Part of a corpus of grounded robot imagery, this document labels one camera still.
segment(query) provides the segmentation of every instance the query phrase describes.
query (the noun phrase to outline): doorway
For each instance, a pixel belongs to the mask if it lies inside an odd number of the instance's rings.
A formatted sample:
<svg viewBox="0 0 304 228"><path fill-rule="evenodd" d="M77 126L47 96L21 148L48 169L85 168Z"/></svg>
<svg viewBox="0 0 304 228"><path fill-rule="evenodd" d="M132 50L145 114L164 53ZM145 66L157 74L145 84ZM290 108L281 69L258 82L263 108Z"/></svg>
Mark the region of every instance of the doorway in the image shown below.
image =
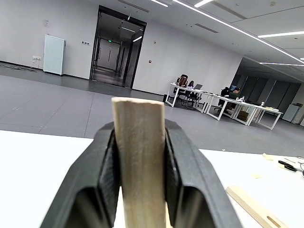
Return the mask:
<svg viewBox="0 0 304 228"><path fill-rule="evenodd" d="M100 6L90 79L132 88L146 23Z"/></svg>

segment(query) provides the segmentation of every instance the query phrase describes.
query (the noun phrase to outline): led light strip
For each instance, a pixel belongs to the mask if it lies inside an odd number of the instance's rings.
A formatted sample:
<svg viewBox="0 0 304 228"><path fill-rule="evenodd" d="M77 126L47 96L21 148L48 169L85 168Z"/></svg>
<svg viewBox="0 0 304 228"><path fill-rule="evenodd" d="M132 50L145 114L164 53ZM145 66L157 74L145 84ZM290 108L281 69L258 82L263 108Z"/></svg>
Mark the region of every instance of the led light strip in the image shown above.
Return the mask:
<svg viewBox="0 0 304 228"><path fill-rule="evenodd" d="M158 4L160 4L160 5L164 6L164 7L168 7L166 4L163 4L163 3L161 3L161 2L159 2L157 0L151 0L151 1L154 1L155 3L158 3Z"/></svg>
<svg viewBox="0 0 304 228"><path fill-rule="evenodd" d="M285 51L283 51L283 50L281 50L281 49L279 49L279 48L277 48L277 47L275 47L275 46L273 46L273 45L271 45L271 44L269 44L269 43L267 43L267 42L265 42L265 41L259 39L259 38L256 37L256 36L250 35L249 33L246 33L246 32L244 32L244 31L242 31L242 30L240 30L240 29L238 29L238 28L236 28L236 27L234 27L234 26L232 26L232 25L230 25L230 24L227 24L227 23L225 23L225 22L223 22L223 21L221 21L221 20L219 20L219 19L217 19L217 18L215 18L215 17L213 17L213 16L210 16L210 15L208 15L208 14L206 14L206 13L204 13L204 12L202 12L202 11L196 9L196 8L193 8L192 6L189 6L189 5L183 3L183 2L181 2L181 1L179 1L179 0L173 0L173 1L176 2L176 3L178 3L178 4L180 4L180 5L182 5L182 6L184 6L184 7L187 7L187 8L190 9L190 10L193 10L193 11L195 11L195 12L197 12L197 13L200 13L200 14L202 14L202 15L204 15L204 16L206 16L206 17L212 19L212 20L215 20L215 21L217 21L217 22L219 22L219 23L221 23L221 24L223 24L223 25L226 25L226 26L229 27L229 28L232 28L232 29L234 29L234 30L236 30L236 31L238 31L238 32L240 32L240 33L243 33L244 35L246 35L246 36L248 36L248 37L251 37L251 38L253 38L253 39L255 39L255 40L257 40L257 41L259 41L259 42L261 42L261 43L263 43L263 44L266 44L267 46L269 46L269 47L271 47L271 48L273 48L273 49L275 49L275 50L277 50L277 51L279 51L279 52L281 52L281 53L283 53L283 54L285 54L285 55L287 55L287 56L289 56L289 57L291 57L291 58L297 60L298 62L304 64L304 62L301 61L301 60L299 60L297 57L294 57L294 56L288 54L287 52L285 52Z"/></svg>
<svg viewBox="0 0 304 228"><path fill-rule="evenodd" d="M207 4L207 3L211 2L211 1L213 1L213 0L204 0L204 1L201 1L198 4L194 5L194 7L196 7L196 8L201 7L201 6Z"/></svg>
<svg viewBox="0 0 304 228"><path fill-rule="evenodd" d="M270 65L282 65L282 66L296 66L296 67L304 67L304 65L297 65L297 64L285 64L285 63L260 63L260 64L270 64Z"/></svg>
<svg viewBox="0 0 304 228"><path fill-rule="evenodd" d="M135 33L135 31L133 31L133 30L131 30L131 29L128 29L128 28L122 27L122 29L125 29L125 30L128 30L128 31L130 31L130 32L134 32L134 33Z"/></svg>
<svg viewBox="0 0 304 228"><path fill-rule="evenodd" d="M269 35L261 35L261 36L257 36L257 37L259 37L259 38L284 37L284 36L293 36L293 35L302 35L302 34L304 34L304 31L276 33L276 34L269 34Z"/></svg>
<svg viewBox="0 0 304 228"><path fill-rule="evenodd" d="M142 36L141 36L141 37L138 37L138 38L135 39L135 40L133 40L133 42L136 42L136 41L140 40L141 38L142 38Z"/></svg>

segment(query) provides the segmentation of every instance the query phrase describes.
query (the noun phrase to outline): cardboard box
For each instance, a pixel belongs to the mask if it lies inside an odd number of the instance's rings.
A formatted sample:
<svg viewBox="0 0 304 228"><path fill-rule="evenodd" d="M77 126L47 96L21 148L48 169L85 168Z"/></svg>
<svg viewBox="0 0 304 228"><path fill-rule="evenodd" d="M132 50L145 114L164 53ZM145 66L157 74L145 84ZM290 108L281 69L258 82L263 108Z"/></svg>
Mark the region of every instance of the cardboard box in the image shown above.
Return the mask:
<svg viewBox="0 0 304 228"><path fill-rule="evenodd" d="M245 111L240 111L237 117L239 120L247 121L248 116L249 116L249 113L247 113Z"/></svg>

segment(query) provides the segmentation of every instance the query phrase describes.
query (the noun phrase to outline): white table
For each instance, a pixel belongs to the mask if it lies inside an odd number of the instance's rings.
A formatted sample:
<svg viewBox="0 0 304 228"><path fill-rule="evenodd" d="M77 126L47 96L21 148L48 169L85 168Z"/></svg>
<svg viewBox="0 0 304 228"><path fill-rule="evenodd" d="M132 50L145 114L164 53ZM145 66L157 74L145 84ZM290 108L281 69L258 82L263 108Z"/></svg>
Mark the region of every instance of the white table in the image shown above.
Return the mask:
<svg viewBox="0 0 304 228"><path fill-rule="evenodd" d="M210 109L212 107L212 102L216 98L225 101L224 104L223 104L223 107L222 107L222 110L221 110L219 116L215 116L212 113L210 113ZM224 113L225 107L226 107L226 105L227 105L228 102L236 104L236 107L235 107L234 111L230 115L227 114L227 113ZM247 111L249 110L249 108L252 109L252 111L249 113L247 121L242 121L242 120L240 120L240 119L237 118L238 114L242 110L243 106L247 107ZM270 109L270 108L265 108L265 107L257 106L257 105L254 105L254 104L249 104L249 103L246 103L246 102L239 102L239 101L232 100L230 98L222 97L222 96L219 96L219 95L212 95L212 99L210 100L210 102L208 102L207 107L208 108L207 108L207 112L206 113L208 115L210 115L211 117L217 119L218 121L221 119L222 115L226 115L226 116L230 117L231 119L234 119L234 120L236 120L236 121L238 121L238 122L240 122L240 123L242 123L242 124L244 124L246 126L250 126L251 125L251 123L252 123L255 115L257 114L257 112L259 112L258 113L258 117L256 118L255 123L257 123L258 125L261 125L261 126L267 128L267 129L270 129L270 130L274 129L274 127L275 127L277 121L279 120L281 114L283 114L280 111L275 111L275 110ZM271 113L275 113L275 114L278 115L276 117L276 119L275 119L275 122L272 124L272 126L267 126L267 125L265 125L265 124L263 124L263 123L260 122L265 112L271 112Z"/></svg>
<svg viewBox="0 0 304 228"><path fill-rule="evenodd" d="M270 129L271 131L274 129L274 127L275 127L277 121L279 120L280 116L283 114L282 112L275 111L275 110L273 110L273 109L269 109L269 108L265 108L265 107L261 107L261 106L258 106L258 107L257 107L256 112L259 112L259 114L258 114L258 116L257 116L257 118L256 118L255 123L257 123L258 125L261 125L261 126L263 126L263 127L265 127L265 128L268 128L268 129ZM275 122L272 124L272 126L267 126L267 125L265 125L265 124L263 124L263 123L260 122L261 119L263 118L263 115L264 115L265 112L271 112L271 113L277 114L277 117L276 117L276 119L275 119Z"/></svg>
<svg viewBox="0 0 304 228"><path fill-rule="evenodd" d="M91 139L0 131L0 227L39 228L69 167ZM304 178L261 155L201 150L224 187L239 185L291 228L302 228ZM262 178L253 179L252 174ZM260 228L231 201L244 228ZM115 228L124 228L122 196Z"/></svg>
<svg viewBox="0 0 304 228"><path fill-rule="evenodd" d="M173 102L169 102L169 95L171 94L171 88L174 87L176 88L176 93L175 93L175 96L174 96L174 99L173 99ZM206 111L206 106L207 106L207 102L204 103L203 105L203 108L199 108L199 102L202 98L203 95L206 95L207 96L207 99L209 98L210 94L205 92L205 91L202 91L202 90L198 90L198 89L187 89L187 88L184 88L184 87L180 87L174 83L170 83L170 88L168 90L168 93L167 93L167 99L166 99L166 103L169 104L172 108L174 107L175 105L175 102L176 102L176 99L177 99L177 96L178 96L178 93L179 93L179 90L185 90L185 91L190 91L190 92L193 92L193 93L196 93L196 94L199 94L199 99L198 101L196 101L196 104L195 104L195 109L199 110L200 112L204 113Z"/></svg>
<svg viewBox="0 0 304 228"><path fill-rule="evenodd" d="M212 163L223 187L237 185L251 197L270 210L290 228L302 228L304 224L304 177L301 172L281 169L277 160L297 158L275 156L267 161L261 154L201 150ZM254 179L251 175L259 174ZM244 228L261 226L231 197L230 201Z"/></svg>

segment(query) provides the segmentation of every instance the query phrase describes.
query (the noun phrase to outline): wooden stick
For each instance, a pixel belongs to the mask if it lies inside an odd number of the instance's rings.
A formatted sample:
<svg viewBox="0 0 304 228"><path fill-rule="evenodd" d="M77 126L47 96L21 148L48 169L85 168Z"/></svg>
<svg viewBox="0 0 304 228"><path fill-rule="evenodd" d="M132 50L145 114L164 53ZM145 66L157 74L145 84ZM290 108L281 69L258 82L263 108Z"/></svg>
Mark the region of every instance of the wooden stick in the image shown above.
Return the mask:
<svg viewBox="0 0 304 228"><path fill-rule="evenodd" d="M250 197L238 186L229 186L226 189L230 195L245 211L248 212L264 228L287 228L287 226L276 218L269 210Z"/></svg>
<svg viewBox="0 0 304 228"><path fill-rule="evenodd" d="M164 103L112 98L126 228L165 228Z"/></svg>

